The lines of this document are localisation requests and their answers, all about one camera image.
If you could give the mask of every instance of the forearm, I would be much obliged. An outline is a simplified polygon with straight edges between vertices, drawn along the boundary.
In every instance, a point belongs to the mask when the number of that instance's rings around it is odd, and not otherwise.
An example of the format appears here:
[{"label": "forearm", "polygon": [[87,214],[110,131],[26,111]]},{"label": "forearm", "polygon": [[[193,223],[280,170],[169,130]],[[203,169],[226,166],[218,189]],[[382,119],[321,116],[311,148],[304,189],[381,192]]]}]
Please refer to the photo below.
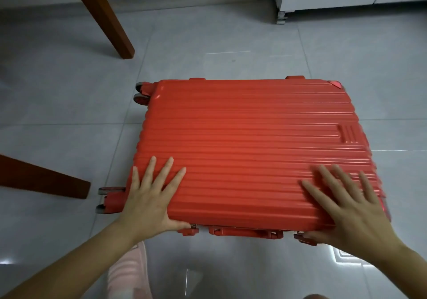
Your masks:
[{"label": "forearm", "polygon": [[120,227],[112,224],[3,298],[80,298],[132,245]]},{"label": "forearm", "polygon": [[427,294],[427,262],[408,247],[376,267],[409,299],[422,299]]}]

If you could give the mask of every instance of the finger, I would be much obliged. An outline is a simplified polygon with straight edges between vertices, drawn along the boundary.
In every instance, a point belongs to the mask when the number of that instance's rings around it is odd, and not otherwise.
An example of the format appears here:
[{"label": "finger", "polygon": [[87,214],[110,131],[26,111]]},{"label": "finger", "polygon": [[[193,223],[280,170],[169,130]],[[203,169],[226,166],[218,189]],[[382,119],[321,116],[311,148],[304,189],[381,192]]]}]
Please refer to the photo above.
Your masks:
[{"label": "finger", "polygon": [[359,189],[359,187],[351,179],[351,177],[347,173],[345,173],[338,165],[333,164],[332,167],[334,169],[335,174],[342,181],[342,184],[344,185],[350,196],[359,203],[363,202],[365,200],[365,197],[362,194],[362,190]]},{"label": "finger", "polygon": [[380,200],[378,199],[378,196],[374,191],[374,188],[372,188],[372,184],[369,182],[368,177],[363,171],[360,171],[359,178],[362,183],[362,189],[363,193],[365,194],[366,200],[368,200],[370,203],[381,205]]},{"label": "finger", "polygon": [[167,175],[169,174],[172,164],[173,164],[173,157],[169,157],[168,161],[166,161],[166,164],[160,170],[159,175],[157,176],[156,180],[154,180],[151,186],[151,189],[154,192],[157,192],[157,193],[161,192],[161,189],[164,185],[164,182],[166,181]]},{"label": "finger", "polygon": [[173,179],[169,182],[169,184],[163,190],[162,196],[167,201],[167,203],[169,203],[169,201],[172,199],[173,195],[175,194],[176,189],[178,189],[178,186],[181,183],[182,178],[184,177],[186,171],[187,171],[186,167],[183,167],[181,170],[179,170],[178,173],[173,177]]},{"label": "finger", "polygon": [[320,206],[326,212],[331,215],[332,218],[337,217],[339,214],[339,211],[341,210],[340,207],[330,199],[326,194],[321,192],[319,189],[317,189],[315,186],[313,186],[310,182],[307,180],[302,181],[302,186],[308,191],[308,193],[319,203]]},{"label": "finger", "polygon": [[337,179],[335,179],[332,173],[330,173],[324,165],[319,166],[318,170],[325,180],[326,185],[330,188],[332,194],[341,205],[346,205],[353,201],[347,190],[338,182]]},{"label": "finger", "polygon": [[144,176],[142,177],[142,182],[141,182],[142,190],[150,189],[151,184],[153,183],[153,172],[154,172],[155,165],[156,165],[156,157],[152,156],[150,159],[150,162],[148,162],[147,169],[145,169]]},{"label": "finger", "polygon": [[180,230],[184,228],[191,228],[191,225],[185,221],[174,221],[169,219],[165,228],[166,230]]},{"label": "finger", "polygon": [[315,241],[316,243],[319,244],[329,244],[331,245],[331,234],[328,231],[312,231],[312,232],[305,232],[304,233],[304,238],[309,238],[313,241]]},{"label": "finger", "polygon": [[136,166],[132,167],[132,182],[129,193],[133,193],[139,189],[139,174]]}]

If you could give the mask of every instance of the ribbed suitcase shell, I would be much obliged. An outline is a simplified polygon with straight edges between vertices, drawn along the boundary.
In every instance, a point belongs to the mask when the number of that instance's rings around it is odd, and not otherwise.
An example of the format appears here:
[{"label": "ribbed suitcase shell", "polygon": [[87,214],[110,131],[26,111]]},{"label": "ribbed suitcase shell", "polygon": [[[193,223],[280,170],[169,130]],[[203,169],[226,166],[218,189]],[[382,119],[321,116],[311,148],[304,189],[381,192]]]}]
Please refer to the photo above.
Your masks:
[{"label": "ribbed suitcase shell", "polygon": [[144,83],[141,93],[150,99],[134,157],[140,175],[153,155],[156,174],[174,157],[168,181],[187,167],[168,206],[171,219],[215,226],[215,235],[267,238],[332,226],[299,184],[311,180],[330,195],[313,174],[319,164],[336,163],[354,180],[362,170],[385,197],[366,136],[337,81],[194,78]]}]

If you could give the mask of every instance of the tile floor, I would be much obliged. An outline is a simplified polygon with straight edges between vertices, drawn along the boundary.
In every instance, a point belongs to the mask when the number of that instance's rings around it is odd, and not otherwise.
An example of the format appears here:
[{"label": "tile floor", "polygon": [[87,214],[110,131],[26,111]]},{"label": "tile floor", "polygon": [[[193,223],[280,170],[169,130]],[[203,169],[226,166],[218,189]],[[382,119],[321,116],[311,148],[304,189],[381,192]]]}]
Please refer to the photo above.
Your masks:
[{"label": "tile floor", "polygon": [[[88,16],[0,25],[0,153],[92,182],[86,200],[0,188],[0,294],[99,232],[103,185],[122,185],[145,108],[137,81],[341,81],[366,130],[399,236],[427,257],[427,10],[295,16],[266,2],[118,15],[121,60]],[[374,267],[329,246],[166,233],[146,242],[159,298],[403,298]],[[105,296],[105,276],[85,298]]]}]

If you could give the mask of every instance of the wooden table leg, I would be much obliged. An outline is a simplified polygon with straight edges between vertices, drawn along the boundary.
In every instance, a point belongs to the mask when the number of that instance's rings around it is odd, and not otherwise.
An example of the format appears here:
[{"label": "wooden table leg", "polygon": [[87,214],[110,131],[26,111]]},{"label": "wooden table leg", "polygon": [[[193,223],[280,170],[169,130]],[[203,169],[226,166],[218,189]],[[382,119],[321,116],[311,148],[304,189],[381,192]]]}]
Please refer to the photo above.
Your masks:
[{"label": "wooden table leg", "polygon": [[0,154],[0,185],[85,199],[91,183]]},{"label": "wooden table leg", "polygon": [[132,59],[135,49],[120,25],[108,0],[82,0],[95,21],[123,59]]}]

